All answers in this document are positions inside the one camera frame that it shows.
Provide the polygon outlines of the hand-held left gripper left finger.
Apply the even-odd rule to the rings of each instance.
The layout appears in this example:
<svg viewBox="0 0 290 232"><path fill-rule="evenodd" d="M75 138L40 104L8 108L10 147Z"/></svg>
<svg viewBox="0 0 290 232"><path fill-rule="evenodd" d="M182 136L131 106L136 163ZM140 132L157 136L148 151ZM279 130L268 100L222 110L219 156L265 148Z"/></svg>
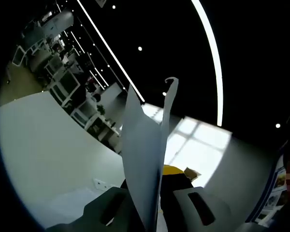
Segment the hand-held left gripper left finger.
<svg viewBox="0 0 290 232"><path fill-rule="evenodd" d="M83 215L61 223L47 232L144 232L145 228L130 196L126 180L112 187L84 207Z"/></svg>

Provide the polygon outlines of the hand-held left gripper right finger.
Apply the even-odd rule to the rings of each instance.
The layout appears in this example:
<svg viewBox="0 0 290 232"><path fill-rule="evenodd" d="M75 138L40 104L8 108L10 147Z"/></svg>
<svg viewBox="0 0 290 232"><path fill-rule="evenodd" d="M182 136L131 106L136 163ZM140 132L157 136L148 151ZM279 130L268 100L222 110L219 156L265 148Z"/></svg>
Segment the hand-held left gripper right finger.
<svg viewBox="0 0 290 232"><path fill-rule="evenodd" d="M170 232L263 232L255 223L232 225L230 207L202 187L193 187L185 173L164 165L160 206Z"/></svg>

